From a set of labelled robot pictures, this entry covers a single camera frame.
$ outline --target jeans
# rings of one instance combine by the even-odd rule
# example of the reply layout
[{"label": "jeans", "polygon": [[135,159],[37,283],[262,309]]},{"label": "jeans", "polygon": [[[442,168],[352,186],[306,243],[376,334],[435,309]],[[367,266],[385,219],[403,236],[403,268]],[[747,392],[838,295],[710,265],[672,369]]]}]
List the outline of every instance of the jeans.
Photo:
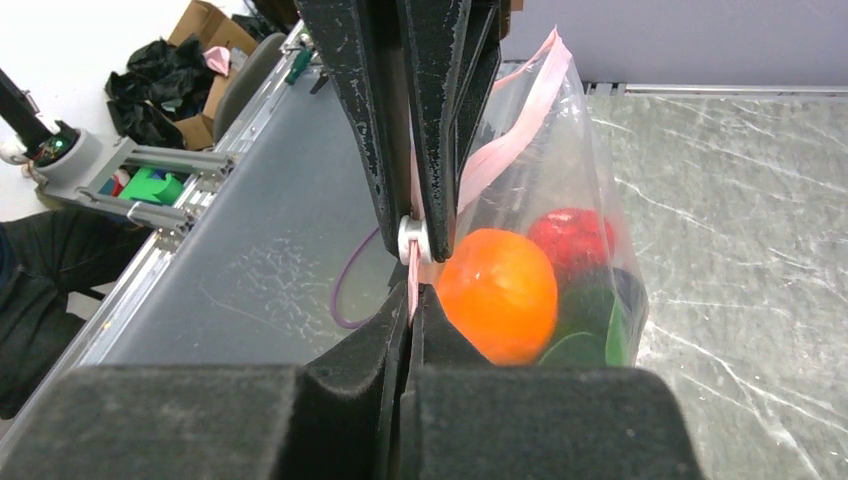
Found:
[{"label": "jeans", "polygon": [[150,231],[65,209],[2,223],[15,257],[0,287],[0,419],[23,406],[84,320],[68,294],[118,278]]}]

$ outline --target cable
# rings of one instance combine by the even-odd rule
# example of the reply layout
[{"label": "cable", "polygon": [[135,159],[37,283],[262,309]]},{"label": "cable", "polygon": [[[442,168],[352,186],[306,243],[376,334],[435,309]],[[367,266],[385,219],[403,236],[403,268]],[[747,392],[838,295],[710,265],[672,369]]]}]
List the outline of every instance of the cable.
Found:
[{"label": "cable", "polygon": [[333,282],[333,290],[330,294],[330,315],[333,317],[333,320],[336,322],[336,324],[342,328],[354,330],[361,327],[362,325],[365,325],[366,323],[368,323],[368,320],[371,320],[373,318],[372,315],[368,318],[359,321],[348,320],[342,316],[341,312],[339,312],[338,303],[339,293],[342,289],[342,283],[344,282],[344,279],[347,276],[350,267],[353,266],[353,262],[357,259],[357,257],[359,257],[363,250],[365,250],[365,247],[368,245],[368,242],[370,242],[374,237],[377,236],[377,233],[379,231],[379,228],[375,228],[371,233],[368,234],[367,237],[365,237],[365,240],[363,240],[359,243],[359,245],[357,245],[357,247],[353,250],[351,256],[347,259],[347,261],[345,261],[341,272],[339,272],[339,276],[336,277],[336,281]]}]

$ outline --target white wall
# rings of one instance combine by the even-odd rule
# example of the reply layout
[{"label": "white wall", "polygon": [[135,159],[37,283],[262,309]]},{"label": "white wall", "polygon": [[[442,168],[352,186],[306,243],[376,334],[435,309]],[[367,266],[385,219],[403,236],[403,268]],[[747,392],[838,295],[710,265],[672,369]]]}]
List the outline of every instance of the white wall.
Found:
[{"label": "white wall", "polygon": [[[103,85],[129,55],[167,37],[189,0],[10,0],[0,6],[0,68],[39,108],[74,127],[115,135]],[[241,0],[212,0],[227,13]],[[0,140],[12,135],[0,119]],[[33,184],[0,162],[0,221],[44,210]]]}]

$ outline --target table surface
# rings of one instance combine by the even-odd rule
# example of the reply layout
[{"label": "table surface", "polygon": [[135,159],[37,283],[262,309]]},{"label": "table surface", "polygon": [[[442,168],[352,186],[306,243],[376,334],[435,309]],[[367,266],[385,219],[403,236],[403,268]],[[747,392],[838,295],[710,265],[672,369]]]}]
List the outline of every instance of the table surface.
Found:
[{"label": "table surface", "polygon": [[[61,368],[303,363],[344,336],[331,284],[374,214],[332,90],[276,75],[222,142],[247,153],[195,231],[173,256],[145,247]],[[637,363],[674,390],[704,471],[848,478],[848,105],[590,106],[650,292]],[[393,266],[366,248],[350,317],[382,302]]]}]

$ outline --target red fruit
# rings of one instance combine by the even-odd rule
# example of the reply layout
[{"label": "red fruit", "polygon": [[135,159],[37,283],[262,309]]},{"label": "red fruit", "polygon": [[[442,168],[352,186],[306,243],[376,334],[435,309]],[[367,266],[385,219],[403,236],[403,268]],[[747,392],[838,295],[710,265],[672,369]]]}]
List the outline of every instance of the red fruit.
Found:
[{"label": "red fruit", "polygon": [[562,208],[549,212],[530,226],[527,237],[532,240],[554,266],[560,282],[568,282],[590,268],[606,265],[615,254],[615,232],[612,225],[594,210]]}]

